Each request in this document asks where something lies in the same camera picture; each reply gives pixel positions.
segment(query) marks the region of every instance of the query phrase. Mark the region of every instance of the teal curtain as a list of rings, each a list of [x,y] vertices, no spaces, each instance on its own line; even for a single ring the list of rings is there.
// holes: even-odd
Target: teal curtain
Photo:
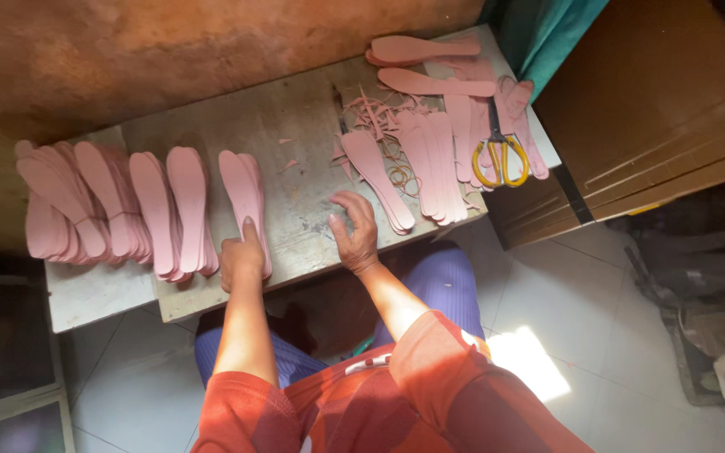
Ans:
[[[533,102],[609,0],[504,1],[499,47],[519,80],[536,84]]]

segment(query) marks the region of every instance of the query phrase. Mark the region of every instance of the scissors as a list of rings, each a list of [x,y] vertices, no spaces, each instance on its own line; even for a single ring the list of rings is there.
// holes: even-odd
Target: scissors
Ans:
[[[497,114],[497,105],[494,103],[494,98],[488,98],[488,113],[488,118],[491,123],[491,137],[478,143],[477,148],[475,148],[475,152],[471,155],[471,164],[474,167],[475,176],[486,187],[495,188],[503,184],[509,187],[519,187],[525,182],[525,180],[528,179],[528,173],[530,171],[528,155],[524,152],[522,145],[520,145],[516,139],[510,135],[505,136],[499,131],[499,117]],[[497,144],[500,144],[502,148],[502,164],[500,164],[500,156],[497,156]],[[509,178],[509,145],[519,156],[519,159],[522,159],[522,176],[520,176],[517,180],[511,180]],[[478,158],[480,157],[480,152],[482,152],[484,148],[488,149],[488,153],[491,156],[491,162],[494,164],[494,171],[497,174],[497,181],[486,179],[480,171]]]

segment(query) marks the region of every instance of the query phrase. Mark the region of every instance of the red t-shirt sleeve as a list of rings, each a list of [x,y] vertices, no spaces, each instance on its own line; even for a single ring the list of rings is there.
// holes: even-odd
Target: red t-shirt sleeve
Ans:
[[[267,381],[244,372],[209,379],[193,453],[298,451],[292,404]]]
[[[391,375],[419,415],[458,450],[591,452],[536,395],[490,361],[488,345],[431,310],[393,349]]]

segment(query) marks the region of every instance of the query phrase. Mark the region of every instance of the yellow scissors handle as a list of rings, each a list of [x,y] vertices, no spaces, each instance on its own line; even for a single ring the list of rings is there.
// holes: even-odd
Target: yellow scissors handle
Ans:
[[[492,189],[499,187],[503,182],[509,187],[518,187],[528,179],[528,174],[530,172],[530,161],[528,160],[528,155],[524,152],[524,149],[522,149],[522,145],[520,145],[519,142],[511,136],[507,136],[505,139],[506,141],[500,143],[502,145],[501,151],[503,165],[499,164],[500,160],[497,157],[496,142],[488,141],[488,154],[490,155],[491,163],[494,165],[495,173],[497,175],[501,175],[501,178],[498,178],[497,181],[486,179],[480,171],[478,158],[482,152],[483,142],[478,143],[477,148],[475,148],[475,152],[471,155],[471,165],[473,170],[475,170],[475,177],[477,177],[483,185]],[[522,174],[517,180],[511,180],[509,178],[509,145],[516,155],[519,156],[519,159],[522,159]]]

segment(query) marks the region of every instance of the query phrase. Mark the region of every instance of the scissors blade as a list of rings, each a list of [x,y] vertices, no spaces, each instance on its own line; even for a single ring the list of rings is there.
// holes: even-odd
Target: scissors blade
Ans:
[[[488,120],[491,125],[491,139],[496,142],[504,142],[505,135],[499,130],[499,114],[497,113],[497,103],[494,97],[488,98]]]
[[[343,110],[343,97],[335,84],[332,84],[332,100],[334,101],[334,111],[337,113],[337,121],[340,123],[340,132],[348,134],[349,129],[346,127],[346,118],[344,118],[346,114]]]

